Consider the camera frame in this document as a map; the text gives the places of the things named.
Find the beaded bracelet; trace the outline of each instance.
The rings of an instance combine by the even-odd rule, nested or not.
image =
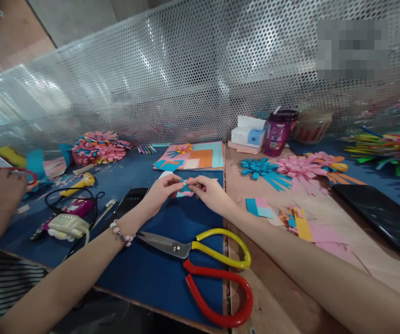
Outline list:
[[[113,230],[113,232],[116,234],[116,237],[117,237],[117,238],[121,238],[121,239],[124,240],[124,246],[125,246],[125,247],[129,247],[130,245],[132,245],[132,241],[134,240],[136,234],[134,234],[133,236],[122,234],[122,233],[120,232],[120,228],[116,225],[116,222],[117,222],[117,221],[118,221],[118,219],[115,219],[115,220],[113,221],[113,223],[110,224],[110,228],[111,228],[111,229]]]

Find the blue paper flower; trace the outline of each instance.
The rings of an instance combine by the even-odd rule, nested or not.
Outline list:
[[[261,160],[243,160],[240,165],[244,168],[241,173],[243,175],[252,174],[251,178],[258,180],[262,176],[269,184],[271,184],[277,191],[285,191],[281,186],[290,188],[291,177],[276,173],[278,166],[268,162],[267,158]]]

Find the smartphone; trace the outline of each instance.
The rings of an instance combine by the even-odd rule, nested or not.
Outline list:
[[[400,252],[400,205],[372,186],[334,185],[333,190],[385,241]]]
[[[106,230],[110,224],[115,220],[119,219],[137,206],[138,203],[146,196],[149,188],[132,188],[126,194],[126,196],[122,199],[116,210],[113,212],[110,219],[107,221],[104,230]]]

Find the scissors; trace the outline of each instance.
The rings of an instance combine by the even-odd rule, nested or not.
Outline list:
[[[191,291],[192,296],[194,297],[195,302],[199,306],[202,313],[208,318],[211,322],[215,323],[218,326],[226,327],[226,328],[236,328],[238,326],[243,325],[251,315],[252,306],[253,306],[253,296],[252,290],[248,282],[240,275],[231,273],[225,270],[212,269],[206,267],[197,267],[191,263],[191,261],[187,258],[191,249],[198,249],[209,256],[228,264],[232,267],[246,269],[251,264],[251,255],[248,251],[245,243],[240,239],[237,235],[232,233],[229,230],[225,229],[212,229],[206,232],[203,232],[196,236],[197,241],[193,241],[189,244],[181,244],[178,241],[169,239],[167,237],[160,236],[158,234],[153,234],[149,232],[140,232],[142,235],[137,235],[138,238],[148,243],[149,245],[159,249],[167,254],[173,255],[175,257],[179,257],[181,259],[187,259],[183,262],[183,267],[189,272],[189,275],[186,276],[186,283]],[[236,261],[232,260],[223,254],[212,250],[211,248],[201,244],[199,241],[207,238],[208,236],[214,234],[224,234],[232,239],[236,240],[240,247],[243,249],[245,254],[244,261]],[[231,280],[237,282],[245,291],[246,301],[243,307],[239,312],[234,315],[221,315],[217,312],[214,312],[209,306],[206,304],[205,300],[201,296],[197,286],[195,285],[194,279],[192,275],[201,275],[201,276],[209,276],[222,278],[226,280]]]

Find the tissue box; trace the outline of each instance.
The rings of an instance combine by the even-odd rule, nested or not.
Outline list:
[[[237,127],[231,131],[231,141],[234,144],[251,148],[261,148],[264,138],[265,131],[253,127]]]

